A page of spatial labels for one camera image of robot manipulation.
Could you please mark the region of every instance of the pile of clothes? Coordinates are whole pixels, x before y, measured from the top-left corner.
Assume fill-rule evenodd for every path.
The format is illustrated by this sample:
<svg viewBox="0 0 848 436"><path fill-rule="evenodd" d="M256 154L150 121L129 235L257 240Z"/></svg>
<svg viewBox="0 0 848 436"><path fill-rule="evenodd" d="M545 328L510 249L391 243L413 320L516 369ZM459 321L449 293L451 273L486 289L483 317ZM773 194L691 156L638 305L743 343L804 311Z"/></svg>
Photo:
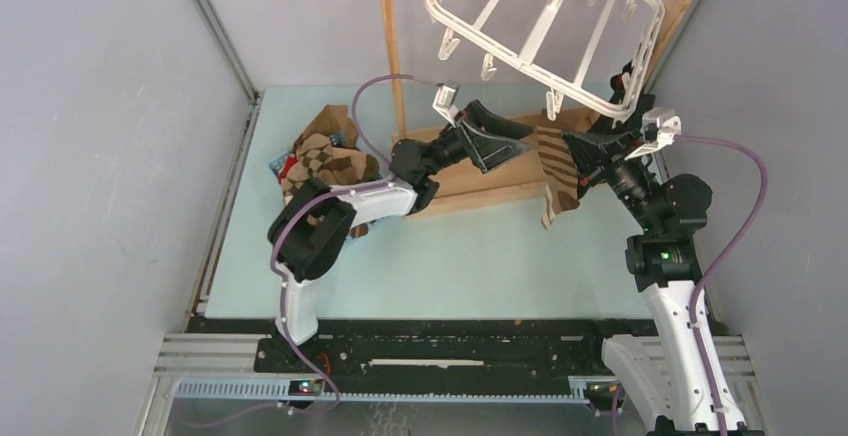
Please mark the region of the pile of clothes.
<svg viewBox="0 0 848 436"><path fill-rule="evenodd" d="M380 163L374 156L356 148L358 139L359 131L348 116L347 106L324 106L298 136L291 150L269 164L280 184L283 204L291 201L303 183L311 178L341 186L379 179ZM318 223L314 218L308 221ZM371 224L351 228L349 239L368 234Z"/></svg>

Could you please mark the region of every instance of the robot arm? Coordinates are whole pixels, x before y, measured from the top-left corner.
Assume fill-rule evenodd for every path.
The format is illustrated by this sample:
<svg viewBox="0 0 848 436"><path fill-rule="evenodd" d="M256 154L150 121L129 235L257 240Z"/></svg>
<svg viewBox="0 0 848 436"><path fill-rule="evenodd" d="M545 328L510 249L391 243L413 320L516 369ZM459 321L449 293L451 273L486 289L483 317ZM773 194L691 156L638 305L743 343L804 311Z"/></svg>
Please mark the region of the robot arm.
<svg viewBox="0 0 848 436"><path fill-rule="evenodd" d="M327 186L313 178L271 225L268 240L274 244L294 221L275 255L275 265L286 275L276 325L295 344L302 344L318 330L315 310L323 293L322 276L335 263L351 227L421 211L439 189L431 176L466 158L487 173L531 149L522 139L533 128L501 118L476 100L462 111L453 108L452 99L437 96L436 101L434 106L443 109L439 112L449 124L428 143L398 141L389 166L393 177L344 187ZM314 225L310 219L320 220L320 224Z"/></svg>
<svg viewBox="0 0 848 436"><path fill-rule="evenodd" d="M452 98L455 90L449 94ZM321 277L335 263L351 227L421 211L439 188L431 176L465 158L486 173L530 150L522 139L532 128L500 118L478 101L463 111L456 111L452 103L437 96L434 108L449 124L435 140L405 139L395 144L389 167L393 177L345 187L310 180L271 226L272 244L291 226L275 255L276 268L287 276L276 325L294 344L317 332ZM690 323L689 298L701 278L692 235L707 223L712 190L690 174L660 184L642 161L671 144L680 131L680 119L668 109L637 108L623 127L613 130L601 124L593 130L563 134L578 170L578 197L596 184L607 183L644 230L627 238L627 268L656 322L671 385L632 337L607 339L604 363L628 389L649 436L716 435L718 418L696 342L700 337L730 434L762 435L745 429L744 417L728 391L709 327L700 324L706 321L703 294L695 307L698 327L693 330Z"/></svg>
<svg viewBox="0 0 848 436"><path fill-rule="evenodd" d="M632 121L609 134L565 133L578 169L578 196L607 183L643 229L627 238L627 268L657 325L669 363L671 384L660 376L636 338L604 341L603 361L621 380L649 430L649 436L719 434L707 371L696 338L701 338L715 378L729 434L762 434L745 429L745 419L730 394L706 324L704 295L694 312L690 298L701 278L692 236L707 224L712 190L697 176L677 175L657 182L642 161L671 144L680 119L668 108L644 113L641 127ZM692 327L691 321L697 321Z"/></svg>

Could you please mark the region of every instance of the metal frame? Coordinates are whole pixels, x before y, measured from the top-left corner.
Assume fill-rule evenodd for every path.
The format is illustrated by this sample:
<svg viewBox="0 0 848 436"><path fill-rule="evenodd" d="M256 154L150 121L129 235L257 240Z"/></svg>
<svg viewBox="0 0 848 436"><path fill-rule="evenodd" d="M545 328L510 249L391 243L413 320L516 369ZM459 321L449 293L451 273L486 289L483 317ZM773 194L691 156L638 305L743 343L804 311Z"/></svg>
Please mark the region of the metal frame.
<svg viewBox="0 0 848 436"><path fill-rule="evenodd" d="M215 40L215 44L218 45L221 53L223 53L224 59L226 59L227 64L230 66L230 70L232 70L238 80L239 86L242 91L244 91L248 102L250 104L255 104L256 100L259 98L259 92L250 80L250 76L247 74L247 69L245 69L244 64L239 58L235 45L233 45L232 40L224 30L224 25L221 23L221 18L218 17L215 7L212 6L212 1L192 1L194 2L195 7L197 7L198 13L200 13L200 17L203 18L203 22L206 24L206 27L209 29L212 39Z"/></svg>
<svg viewBox="0 0 848 436"><path fill-rule="evenodd" d="M185 334L173 333L165 337L153 371L144 407L136 427L136 436L162 436L167 429L168 416L175 398L231 398L256 401L278 401L286 394L293 380L314 379L308 373L256 373L253 365L257 345L263 335L246 334ZM656 364L659 373L668 377L659 338L636 338ZM754 368L741 337L714 338L716 350L727 378L730 391L739 402L751 428L762 428L771 433L769 417L762 406ZM522 395L499 397L473 397L456 395L400 395L342 393L345 402L475 402L475 403L532 403L532 404L586 404L583 390L593 383L608 383L607 375L569 377L571 395L528 397ZM286 400L315 399L285 396ZM331 399L325 395L320 399Z"/></svg>
<svg viewBox="0 0 848 436"><path fill-rule="evenodd" d="M230 170L229 185L222 195L220 210L214 223L215 227L210 235L208 255L204 266L200 269L195 298L190 306L190 315L194 315L195 312L203 312L261 104L259 94L254 88L211 2L209 0L193 1L205 24L208 26L211 36L216 41L216 44L218 44L231 70L239 81L239 85L250 101L251 107L249 107L250 115L247 119L245 132ZM693 3L693 8L696 7L698 1L696 0ZM690 19L691 12L689 11L686 14L686 20ZM681 32L682 28L674 36L672 45L679 39ZM659 62L657 71L654 71L651 80L648 82L648 88L655 84L656 76L662 69L665 60L667 60L667 55ZM136 436L164 435L173 401L177 397L264 399L273 401L278 399L281 391L284 391L287 387L288 381L315 377L313 374L300 373L255 373L253 371L253 365L257 356L257 345L263 337L263 335L254 334L174 333L166 335L151 376L147 395L144 405L141 408L134 434ZM655 337L640 337L638 339L648 351L651 361L657 364L660 373L663 376L667 376L668 368L659 340ZM717 337L715 338L715 342L731 392L733 392L736 400L742 405L743 412L749 421L750 427L764 428L767 432L771 433L769 427L770 418L761 404L762 395L744 342L739 337ZM526 398L518 395L496 398L463 398L444 395L343 394L342 399L344 401L385 401L391 399L422 402L585 403L586 400L583 399L582 392L583 388L592 382L603 383L609 381L610 376L570 376L569 383L572 387L572 394L563 395L562 397Z"/></svg>

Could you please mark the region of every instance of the checkered fabric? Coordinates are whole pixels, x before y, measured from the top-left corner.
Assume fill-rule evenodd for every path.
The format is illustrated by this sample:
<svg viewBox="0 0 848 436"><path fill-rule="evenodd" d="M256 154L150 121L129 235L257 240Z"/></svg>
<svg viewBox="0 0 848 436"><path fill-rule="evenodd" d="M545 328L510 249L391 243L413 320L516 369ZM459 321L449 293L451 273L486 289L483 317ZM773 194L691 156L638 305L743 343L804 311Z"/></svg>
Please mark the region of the checkered fabric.
<svg viewBox="0 0 848 436"><path fill-rule="evenodd" d="M580 205L577 199L577 166L562 140L562 130L537 127L536 136L539 140L539 161L545 173L542 226L548 229L559 213Z"/></svg>
<svg viewBox="0 0 848 436"><path fill-rule="evenodd" d="M353 122L347 117L347 106L325 106L295 141L292 155L297 162L280 179L283 200L290 201L312 178L319 178L328 185L341 186L374 180L378 176L379 163L373 156L355 148L358 137ZM272 168L282 170L284 166L275 162L272 161ZM318 223L311 216L307 221ZM367 233L367 224L350 230L352 238Z"/></svg>

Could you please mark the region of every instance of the wooden rack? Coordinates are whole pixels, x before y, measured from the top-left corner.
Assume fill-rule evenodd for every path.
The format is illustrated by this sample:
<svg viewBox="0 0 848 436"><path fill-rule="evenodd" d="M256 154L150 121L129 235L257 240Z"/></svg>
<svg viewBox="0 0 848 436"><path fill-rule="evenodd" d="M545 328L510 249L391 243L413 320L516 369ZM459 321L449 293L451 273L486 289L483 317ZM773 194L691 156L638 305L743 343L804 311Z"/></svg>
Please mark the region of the wooden rack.
<svg viewBox="0 0 848 436"><path fill-rule="evenodd" d="M665 18L660 35L648 65L648 78L663 58L675 35L684 21L694 0L665 0ZM400 56L398 54L397 32L395 27L392 0L380 0L383 10L383 27L386 36L386 50L389 57L389 71L400 74ZM392 80L392 95L395 105L397 133L394 140L414 138L428 141L436 136L440 128L407 132L406 114L403 106L403 85L400 80ZM584 131L597 119L597 114L588 108L578 107L561 112L556 121L548 121L539 113L519 115L514 118L534 126L555 126L573 131ZM544 194L545 177L535 150L511 161L492 173L482 175L471 163L465 161L450 167L436 177L441 184L439 193L430 206L417 216L433 215L448 211L478 208L522 199L537 198Z"/></svg>

